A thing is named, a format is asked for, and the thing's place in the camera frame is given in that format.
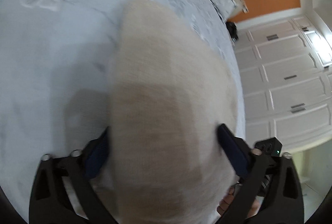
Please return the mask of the person's right hand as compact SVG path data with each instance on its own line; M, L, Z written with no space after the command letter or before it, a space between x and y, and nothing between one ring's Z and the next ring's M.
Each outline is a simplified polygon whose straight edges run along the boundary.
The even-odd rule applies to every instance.
M235 193L235 188L232 186L229 188L228 193L219 202L219 205L217 207L217 212L220 216L222 216L225 213L230 204L233 202L235 197L234 193ZM260 208L260 203L259 201L255 200L251 206L251 209L248 212L247 218L256 215L259 208Z

